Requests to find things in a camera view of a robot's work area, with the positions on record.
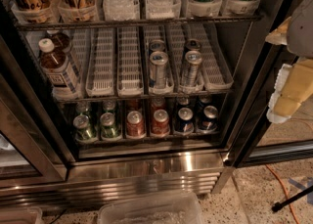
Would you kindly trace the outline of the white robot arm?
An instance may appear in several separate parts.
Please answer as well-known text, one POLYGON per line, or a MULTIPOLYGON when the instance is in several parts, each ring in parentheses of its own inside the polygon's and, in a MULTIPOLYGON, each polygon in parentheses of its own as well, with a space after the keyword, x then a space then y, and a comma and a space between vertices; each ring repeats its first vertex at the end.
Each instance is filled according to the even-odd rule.
POLYGON ((268 104, 268 120, 284 123, 313 94, 313 0, 303 0, 265 41, 286 45, 290 53, 299 56, 295 64, 280 68, 268 104))

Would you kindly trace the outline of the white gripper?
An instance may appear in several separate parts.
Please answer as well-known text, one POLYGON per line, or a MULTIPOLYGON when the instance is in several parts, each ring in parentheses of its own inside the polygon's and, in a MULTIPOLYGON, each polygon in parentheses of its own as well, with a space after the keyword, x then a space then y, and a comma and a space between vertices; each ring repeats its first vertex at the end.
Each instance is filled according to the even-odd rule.
MULTIPOLYGON (((273 45, 286 45, 290 22, 291 17, 286 18, 265 37, 265 41, 273 45)), ((286 122, 312 94, 313 60, 300 58, 292 66, 283 64, 268 103, 267 119, 275 124, 286 122)))

